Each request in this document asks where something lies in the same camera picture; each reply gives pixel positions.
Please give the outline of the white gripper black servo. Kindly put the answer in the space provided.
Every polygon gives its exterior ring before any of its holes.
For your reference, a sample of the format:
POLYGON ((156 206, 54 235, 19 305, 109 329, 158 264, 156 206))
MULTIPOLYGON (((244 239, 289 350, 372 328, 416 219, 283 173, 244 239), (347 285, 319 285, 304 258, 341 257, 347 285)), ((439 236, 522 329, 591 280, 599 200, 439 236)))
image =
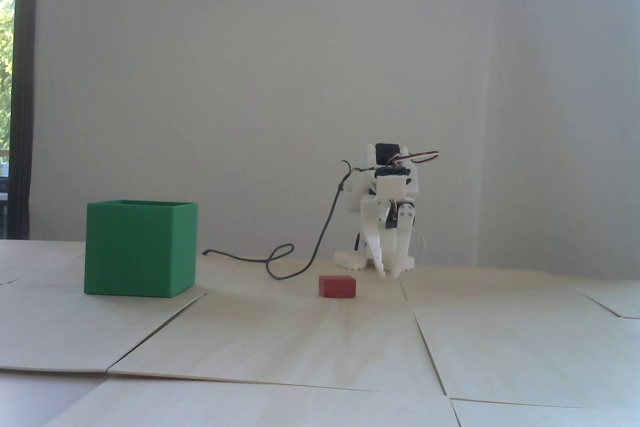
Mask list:
POLYGON ((399 200, 379 199, 376 196, 364 196, 359 203, 359 232, 369 249, 369 258, 381 278, 386 277, 383 263, 380 232, 397 232, 397 246, 393 263, 393 276, 400 276, 405 270, 409 257, 410 239, 415 221, 415 208, 412 204, 400 205, 399 200))

